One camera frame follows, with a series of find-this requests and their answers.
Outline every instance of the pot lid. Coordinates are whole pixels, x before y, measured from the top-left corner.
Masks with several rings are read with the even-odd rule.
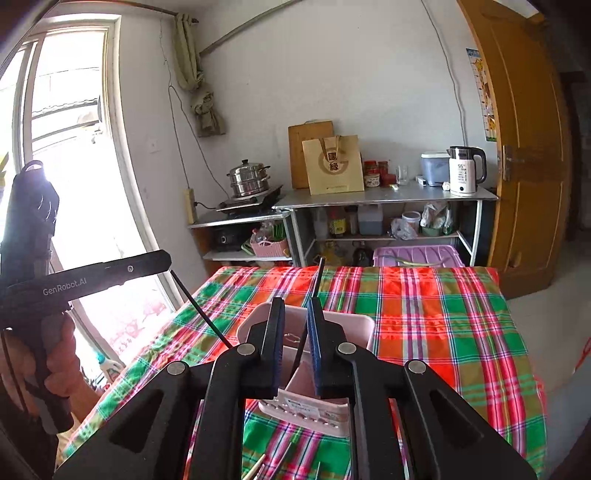
[[[265,166],[262,163],[249,163],[248,160],[242,160],[242,165],[230,170],[230,175],[238,173],[256,172],[262,170]]]

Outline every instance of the pink basket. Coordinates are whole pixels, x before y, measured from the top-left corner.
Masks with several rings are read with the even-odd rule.
[[[253,252],[257,257],[289,257],[290,247],[287,244],[287,238],[281,242],[264,241],[260,244],[251,242]]]

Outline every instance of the wooden skewer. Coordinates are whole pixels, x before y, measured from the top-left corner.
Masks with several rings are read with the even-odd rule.
[[[256,473],[258,472],[259,468],[261,467],[263,461],[265,460],[265,457],[267,456],[266,453],[263,453],[261,458],[259,458],[255,465],[248,471],[248,473],[244,476],[244,478],[242,480],[252,480],[252,478],[256,475]]]

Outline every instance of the electric cable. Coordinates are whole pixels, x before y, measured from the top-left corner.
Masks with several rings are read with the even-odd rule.
[[[439,45],[441,47],[441,51],[443,52],[443,56],[445,57],[445,62],[447,65],[447,71],[449,73],[449,76],[452,80],[452,84],[453,84],[453,94],[456,97],[456,105],[457,105],[457,110],[460,113],[460,127],[462,128],[462,139],[464,141],[464,145],[468,145],[468,137],[466,135],[466,120],[464,117],[464,111],[462,108],[462,103],[460,101],[460,96],[458,93],[458,89],[457,89],[457,83],[456,83],[456,79],[453,76],[453,72],[452,72],[452,68],[450,67],[449,64],[449,58],[447,56],[447,52],[445,51],[445,47],[443,46],[443,41],[441,40],[441,36],[439,34],[439,30],[437,29],[437,27],[435,26],[435,22],[433,21],[433,17],[431,16],[431,12],[429,11],[429,9],[427,8],[427,5],[425,4],[424,0],[420,0],[423,8],[425,9],[425,12],[427,13],[427,16],[429,17],[429,21],[431,22],[431,25],[433,26],[433,30],[435,30],[435,34],[437,35],[437,40],[439,40]]]
[[[162,56],[164,57],[164,64],[166,65],[166,69],[168,70],[168,103],[170,104],[170,115],[173,117],[173,128],[174,128],[174,137],[177,140],[177,148],[178,148],[178,155],[181,158],[181,165],[183,166],[183,173],[185,175],[185,181],[187,182],[187,188],[190,189],[189,185],[189,177],[187,176],[187,169],[184,166],[184,158],[183,152],[181,152],[181,144],[178,141],[178,133],[177,133],[177,124],[174,120],[174,110],[173,110],[173,99],[170,96],[170,87],[173,85],[173,73],[170,71],[170,65],[168,64],[168,59],[164,54],[164,47],[162,46],[162,19],[160,19],[160,50],[162,50]]]
[[[8,347],[6,344],[6,334],[4,330],[0,331],[0,337],[2,338],[2,350],[4,351],[4,358],[6,358],[6,363],[8,364],[8,371],[10,372],[12,382],[14,383],[14,386],[17,389],[17,395],[18,399],[21,402],[22,410],[28,416],[29,409],[27,408],[27,404],[25,403],[25,397],[22,394],[21,386],[18,384],[17,376],[14,373],[14,368],[12,367],[12,361],[10,360],[10,354],[8,353]]]
[[[208,207],[207,205],[205,205],[204,203],[201,203],[201,202],[195,202],[194,205],[195,205],[195,207],[197,205],[201,205],[203,208],[206,208],[207,210],[217,210],[217,207]]]
[[[193,138],[195,139],[195,141],[197,143],[197,146],[199,147],[199,151],[201,152],[201,156],[203,157],[203,162],[205,163],[205,166],[207,167],[207,170],[209,171],[209,174],[212,176],[213,181],[215,183],[217,183],[217,186],[219,186],[222,189],[222,192],[224,192],[224,194],[226,195],[226,197],[228,199],[230,199],[230,196],[228,195],[228,193],[226,192],[226,190],[224,189],[224,187],[218,182],[217,178],[214,176],[214,174],[212,172],[212,169],[209,167],[209,163],[207,163],[207,160],[205,158],[205,154],[203,153],[203,149],[201,148],[201,143],[199,143],[199,140],[197,139],[197,135],[193,131],[193,126],[191,125],[191,122],[189,121],[189,117],[187,116],[187,114],[184,111],[183,101],[181,100],[181,97],[178,94],[177,89],[173,85],[173,74],[170,71],[170,65],[168,63],[168,59],[166,58],[166,54],[164,53],[164,47],[162,46],[162,19],[160,19],[160,50],[162,51],[162,57],[164,58],[164,64],[166,65],[166,68],[168,70],[168,88],[167,88],[168,103],[170,105],[170,113],[171,113],[171,115],[173,117],[174,136],[175,136],[175,138],[177,140],[178,154],[179,154],[179,156],[181,158],[181,165],[183,166],[183,172],[184,172],[185,180],[187,182],[187,188],[190,189],[189,178],[187,177],[187,170],[185,169],[183,154],[181,152],[181,145],[180,145],[180,142],[178,140],[177,125],[176,125],[176,122],[174,120],[173,99],[172,99],[172,97],[170,95],[170,90],[171,89],[173,90],[174,94],[177,96],[178,102],[179,102],[180,107],[181,107],[181,111],[182,111],[182,113],[183,113],[183,115],[185,117],[185,120],[187,121],[187,125],[189,126],[189,130],[193,134]]]

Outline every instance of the purple storage box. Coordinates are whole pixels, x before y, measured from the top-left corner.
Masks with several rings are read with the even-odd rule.
[[[374,267],[418,267],[396,260],[400,258],[414,264],[429,264],[433,268],[464,267],[451,245],[416,245],[414,247],[382,247],[374,250]]]

